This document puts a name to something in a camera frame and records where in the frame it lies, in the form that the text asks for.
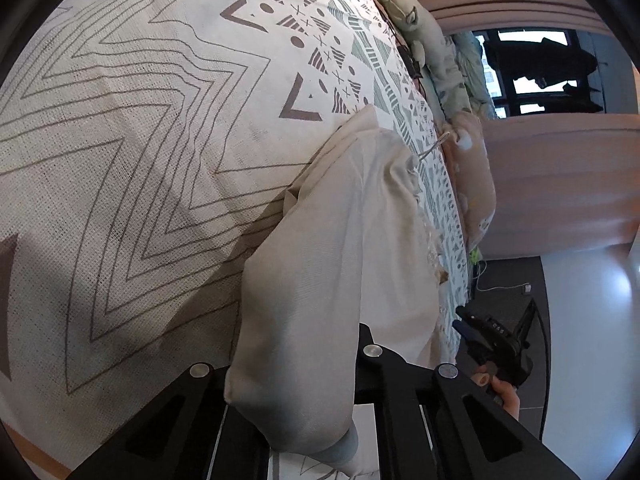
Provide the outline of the person's right hand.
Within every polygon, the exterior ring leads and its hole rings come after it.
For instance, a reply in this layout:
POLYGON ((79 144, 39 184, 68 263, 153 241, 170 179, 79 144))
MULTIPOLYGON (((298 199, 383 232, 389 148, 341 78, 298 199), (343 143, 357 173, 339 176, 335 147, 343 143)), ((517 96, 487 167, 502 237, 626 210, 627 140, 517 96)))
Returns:
POLYGON ((472 381, 479 387, 490 387, 502 401, 502 408, 514 419, 520 419, 521 400, 516 389, 510 382, 504 382, 488 372, 487 366, 482 365, 472 375, 472 381))

